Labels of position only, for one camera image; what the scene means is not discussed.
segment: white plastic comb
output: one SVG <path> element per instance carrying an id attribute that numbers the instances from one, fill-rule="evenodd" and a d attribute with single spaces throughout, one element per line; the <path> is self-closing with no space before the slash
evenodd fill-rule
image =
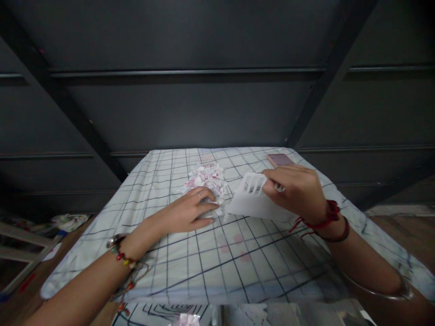
<path id="1" fill-rule="evenodd" d="M 297 218 L 296 214 L 274 204 L 263 192 L 266 181 L 267 177 L 263 174 L 245 174 L 229 207 L 226 209 L 226 213 L 260 217 L 283 223 L 288 223 L 290 220 Z"/>

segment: dark gray metal beam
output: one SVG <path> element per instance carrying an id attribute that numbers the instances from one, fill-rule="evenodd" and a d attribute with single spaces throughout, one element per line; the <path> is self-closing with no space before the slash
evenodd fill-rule
<path id="1" fill-rule="evenodd" d="M 434 174 L 435 155 L 421 164 L 409 167 L 401 175 L 397 176 L 394 180 L 391 180 L 388 186 L 376 190 L 366 198 L 357 202 L 355 206 L 361 211 L 366 211 Z"/>
<path id="2" fill-rule="evenodd" d="M 0 36 L 25 65 L 36 82 L 82 134 L 95 152 L 96 157 L 101 159 L 121 182 L 124 181 L 127 178 L 127 172 L 115 158 L 110 156 L 107 144 L 75 100 L 68 94 L 66 88 L 50 76 L 48 64 L 44 57 L 3 2 L 0 2 Z"/>
<path id="3" fill-rule="evenodd" d="M 113 158 L 143 158 L 148 151 L 144 152 L 113 152 Z M 32 160 L 53 160 L 53 159 L 93 159 L 91 153 L 72 152 L 72 153 L 27 153 L 27 154 L 0 154 L 1 161 L 32 161 Z"/>
<path id="4" fill-rule="evenodd" d="M 298 153 L 354 153 L 354 152 L 391 152 L 432 150 L 435 145 L 391 145 L 391 146 L 348 146 L 348 147 L 311 147 L 301 148 Z"/>
<path id="5" fill-rule="evenodd" d="M 428 72 L 435 70 L 435 65 L 378 65 L 354 66 L 349 73 L 364 72 Z M 196 69 L 196 70 L 116 70 L 116 71 L 62 71 L 49 69 L 50 76 L 57 79 L 93 78 L 93 77 L 134 77 L 134 76 L 171 76 L 171 75 L 224 75 L 224 74 L 270 74 L 270 73 L 322 73 L 326 67 L 279 67 L 279 68 L 243 68 L 243 69 Z M 17 72 L 0 72 L 0 80 L 24 78 Z"/>
<path id="6" fill-rule="evenodd" d="M 235 74 L 276 74 L 276 73 L 317 73 L 325 71 L 324 67 L 280 67 L 280 68 L 237 68 L 237 69 L 178 69 L 178 70 L 116 70 L 63 72 L 50 69 L 54 78 L 87 77 L 134 77 L 134 76 L 171 76 L 171 75 L 235 75 Z"/>
<path id="7" fill-rule="evenodd" d="M 356 152 L 397 152 L 397 151 L 418 151 L 435 150 L 435 145 L 378 145 L 378 146 L 350 146 L 350 147 L 311 147 L 301 148 L 300 154 L 306 153 L 356 153 Z M 125 151 L 111 152 L 114 158 L 143 158 L 149 151 Z M 51 160 L 51 159 L 89 159 L 93 158 L 91 153 L 69 152 L 69 153 L 26 153 L 26 154 L 0 154 L 1 161 L 29 161 L 29 160 Z"/>
<path id="8" fill-rule="evenodd" d="M 352 11 L 344 23 L 341 34 L 332 48 L 328 67 L 313 87 L 291 134 L 285 145 L 298 150 L 298 145 L 306 126 L 310 122 L 322 101 L 331 96 L 351 67 L 349 51 L 357 39 L 368 17 L 377 4 L 377 0 L 356 0 Z"/>

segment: white bed sheet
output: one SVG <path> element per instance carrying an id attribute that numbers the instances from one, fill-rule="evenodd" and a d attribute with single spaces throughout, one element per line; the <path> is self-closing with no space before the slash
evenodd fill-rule
<path id="1" fill-rule="evenodd" d="M 146 217 L 181 195 L 196 164 L 225 168 L 228 203 L 247 172 L 271 168 L 266 156 L 284 153 L 297 164 L 314 167 L 292 149 L 241 147 L 153 150 L 131 171 L 113 198 L 83 233 L 42 287 L 52 297 L 106 251 L 113 235 L 131 232 Z M 326 198 L 337 201 L 351 226 L 430 300 L 435 279 L 429 270 L 368 219 L 321 172 Z M 230 215 L 189 233 L 171 234 L 144 259 L 151 271 L 126 295 L 127 302 L 258 303 L 323 301 L 349 297 L 327 247 L 315 235 L 301 240 L 305 226 L 292 234 L 289 224 Z"/>

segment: fabric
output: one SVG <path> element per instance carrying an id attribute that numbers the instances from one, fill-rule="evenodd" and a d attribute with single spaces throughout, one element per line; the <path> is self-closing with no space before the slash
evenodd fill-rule
<path id="1" fill-rule="evenodd" d="M 131 232 L 145 218 L 177 199 L 196 164 L 219 163 L 228 183 L 228 203 L 247 172 L 271 168 L 267 154 L 284 153 L 293 162 L 314 167 L 287 148 L 174 149 L 151 151 L 132 170 L 113 198 L 83 233 L 45 282 L 41 295 L 52 297 L 67 282 L 106 251 L 113 235 Z M 430 300 L 434 276 L 418 260 L 360 212 L 321 172 L 327 199 L 335 200 L 350 225 Z M 291 234 L 289 224 L 248 216 L 223 217 L 189 233 L 171 234 L 144 257 L 148 276 L 127 293 L 127 302 L 261 303 L 329 302 L 349 297 L 336 273 L 326 245 L 315 235 L 304 240 L 301 224 Z"/>

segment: smartphone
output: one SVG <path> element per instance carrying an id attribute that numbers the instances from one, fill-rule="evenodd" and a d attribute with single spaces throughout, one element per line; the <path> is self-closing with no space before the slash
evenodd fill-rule
<path id="1" fill-rule="evenodd" d="M 267 159 L 273 165 L 274 168 L 294 164 L 291 159 L 285 154 L 269 154 L 267 155 Z"/>

